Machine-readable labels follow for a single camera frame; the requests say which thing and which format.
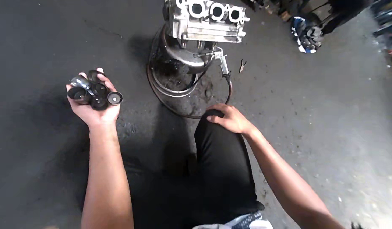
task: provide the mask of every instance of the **hand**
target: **hand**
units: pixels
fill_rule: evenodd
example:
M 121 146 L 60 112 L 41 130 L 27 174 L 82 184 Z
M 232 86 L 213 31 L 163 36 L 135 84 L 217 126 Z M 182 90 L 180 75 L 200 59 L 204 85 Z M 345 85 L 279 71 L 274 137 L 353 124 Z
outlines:
M 102 68 L 97 68 L 97 71 L 104 73 L 104 70 Z M 87 78 L 85 73 L 79 73 L 79 75 L 82 75 Z M 98 79 L 101 81 L 104 81 L 105 85 L 111 90 L 111 91 L 117 91 L 115 90 L 114 85 L 112 85 L 111 81 L 105 77 L 102 74 L 97 74 Z M 70 84 L 66 85 L 67 91 L 69 91 L 72 88 Z M 95 126 L 101 126 L 101 125 L 113 125 L 115 126 L 115 123 L 117 121 L 118 113 L 120 110 L 120 104 L 116 106 L 109 106 L 106 110 L 102 111 L 96 111 L 91 108 L 90 105 L 80 105 L 77 102 L 73 101 L 71 98 L 67 97 L 67 99 L 70 102 L 71 109 L 73 112 L 83 120 L 89 128 L 95 127 Z
M 208 116 L 207 120 L 212 123 L 220 124 L 233 133 L 247 134 L 255 129 L 255 126 L 250 123 L 248 119 L 245 118 L 244 115 L 234 106 L 220 103 L 207 108 L 207 110 L 211 109 L 223 112 L 224 117 L 220 118 L 218 116 Z

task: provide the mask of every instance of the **concrete floor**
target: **concrete floor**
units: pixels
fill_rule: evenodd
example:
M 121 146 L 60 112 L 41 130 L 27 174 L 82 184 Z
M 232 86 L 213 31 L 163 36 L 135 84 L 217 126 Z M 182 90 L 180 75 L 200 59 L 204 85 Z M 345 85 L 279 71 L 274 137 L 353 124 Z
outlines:
M 162 108 L 145 75 L 162 3 L 0 0 L 0 228 L 79 227 L 88 130 L 64 88 L 79 71 L 103 67 L 125 96 L 124 158 L 161 171 L 194 152 L 197 121 Z M 392 67 L 371 36 L 368 12 L 326 37 L 314 55 L 298 52 L 276 16 L 247 15 L 244 42 L 222 44 L 234 73 L 231 103 L 345 227 L 392 228 Z M 242 58 L 248 64 L 238 75 Z M 214 97 L 198 102 L 199 85 L 190 98 L 198 112 L 227 93 L 217 66 L 208 76 Z M 173 142 L 184 153 L 162 154 Z M 274 228 L 298 228 L 251 161 L 265 217 Z

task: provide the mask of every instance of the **left hand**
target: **left hand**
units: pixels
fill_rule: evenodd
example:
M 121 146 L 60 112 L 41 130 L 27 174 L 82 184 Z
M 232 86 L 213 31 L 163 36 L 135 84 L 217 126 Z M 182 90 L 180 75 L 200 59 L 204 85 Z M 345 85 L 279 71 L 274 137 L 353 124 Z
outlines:
M 97 71 L 104 73 L 102 68 L 97 68 Z M 87 78 L 85 73 L 79 73 L 79 75 L 84 76 Z M 112 85 L 111 81 L 102 74 L 97 74 L 98 79 L 104 81 L 105 85 L 111 91 L 117 91 Z M 70 84 L 66 85 L 66 90 L 69 91 L 72 88 Z M 102 126 L 102 125 L 112 125 L 115 126 L 117 121 L 118 113 L 120 110 L 120 104 L 116 106 L 109 106 L 106 110 L 96 111 L 91 108 L 90 105 L 80 105 L 73 101 L 73 99 L 67 97 L 70 102 L 71 109 L 73 112 L 83 120 L 89 128 L 93 128 L 95 126 Z

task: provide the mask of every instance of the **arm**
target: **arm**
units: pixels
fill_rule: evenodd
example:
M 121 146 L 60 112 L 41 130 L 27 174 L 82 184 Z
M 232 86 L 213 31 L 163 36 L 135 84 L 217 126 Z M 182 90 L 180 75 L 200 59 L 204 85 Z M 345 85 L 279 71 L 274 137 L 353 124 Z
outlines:
M 105 76 L 98 74 L 98 78 L 116 91 Z M 95 111 L 89 105 L 79 105 L 68 99 L 73 112 L 87 123 L 90 130 L 90 165 L 81 228 L 132 229 L 130 187 L 115 126 L 120 105 Z
M 280 157 L 262 133 L 235 107 L 218 104 L 208 109 L 220 110 L 224 117 L 209 116 L 207 120 L 218 123 L 234 133 L 241 133 L 247 139 L 277 200 L 300 227 L 343 228 L 310 185 Z

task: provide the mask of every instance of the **forearm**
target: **forearm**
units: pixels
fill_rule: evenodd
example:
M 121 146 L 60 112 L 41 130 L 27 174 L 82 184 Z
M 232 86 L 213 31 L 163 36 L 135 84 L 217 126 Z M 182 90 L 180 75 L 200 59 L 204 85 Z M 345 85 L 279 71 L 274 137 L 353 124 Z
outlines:
M 315 191 L 275 151 L 257 128 L 244 134 L 260 168 L 284 210 L 300 225 L 330 213 Z
M 90 128 L 90 165 L 82 228 L 133 228 L 130 188 L 115 125 Z

